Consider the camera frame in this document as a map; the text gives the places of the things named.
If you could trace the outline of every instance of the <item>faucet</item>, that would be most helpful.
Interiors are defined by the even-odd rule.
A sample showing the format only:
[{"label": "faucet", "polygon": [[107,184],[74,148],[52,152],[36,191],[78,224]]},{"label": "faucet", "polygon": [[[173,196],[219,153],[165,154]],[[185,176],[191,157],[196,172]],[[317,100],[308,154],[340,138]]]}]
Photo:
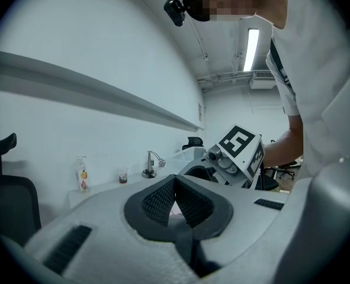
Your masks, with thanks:
[{"label": "faucet", "polygon": [[155,178],[156,177],[156,171],[153,170],[153,167],[151,166],[151,154],[153,154],[159,161],[159,166],[164,167],[165,166],[165,160],[160,158],[159,155],[151,150],[148,151],[149,156],[147,160],[147,169],[142,171],[142,177],[144,178]]}]

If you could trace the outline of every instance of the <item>ceiling light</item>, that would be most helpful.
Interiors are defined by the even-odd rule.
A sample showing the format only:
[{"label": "ceiling light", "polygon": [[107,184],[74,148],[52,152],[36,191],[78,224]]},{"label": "ceiling light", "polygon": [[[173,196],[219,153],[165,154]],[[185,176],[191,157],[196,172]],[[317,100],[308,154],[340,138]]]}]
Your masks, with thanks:
[{"label": "ceiling light", "polygon": [[248,30],[248,44],[244,72],[249,72],[252,68],[253,60],[255,58],[256,48],[258,46],[259,30],[250,28]]}]

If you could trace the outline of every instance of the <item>air conditioner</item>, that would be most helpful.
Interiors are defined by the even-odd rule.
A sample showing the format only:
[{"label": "air conditioner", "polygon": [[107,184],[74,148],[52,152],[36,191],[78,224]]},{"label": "air conditioner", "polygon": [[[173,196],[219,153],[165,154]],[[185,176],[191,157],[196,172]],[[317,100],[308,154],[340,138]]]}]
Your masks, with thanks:
[{"label": "air conditioner", "polygon": [[258,70],[253,72],[250,81],[251,89],[271,89],[275,85],[275,77],[269,70]]}]

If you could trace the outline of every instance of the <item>black chair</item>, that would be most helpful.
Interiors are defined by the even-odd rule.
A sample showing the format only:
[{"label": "black chair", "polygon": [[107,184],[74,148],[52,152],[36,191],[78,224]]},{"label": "black chair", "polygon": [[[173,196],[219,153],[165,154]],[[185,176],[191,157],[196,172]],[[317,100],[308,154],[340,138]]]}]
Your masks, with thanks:
[{"label": "black chair", "polygon": [[0,141],[0,235],[23,246],[40,228],[38,196],[32,181],[2,174],[1,156],[13,149],[17,136]]},{"label": "black chair", "polygon": [[[258,181],[256,183],[255,189],[261,191],[261,174],[259,175]],[[264,190],[271,191],[279,187],[279,183],[272,177],[264,175]]]},{"label": "black chair", "polygon": [[204,146],[204,142],[203,139],[199,138],[199,137],[188,137],[188,144],[182,146],[182,150],[188,149],[190,147],[195,147],[195,146]]},{"label": "black chair", "polygon": [[290,171],[292,168],[299,168],[300,165],[297,165],[296,161],[292,161],[290,163],[284,164],[284,165],[279,165],[278,167],[274,167],[278,173],[282,173],[279,177],[281,179],[284,175],[290,175],[292,177],[292,180],[294,180],[295,173]]}]

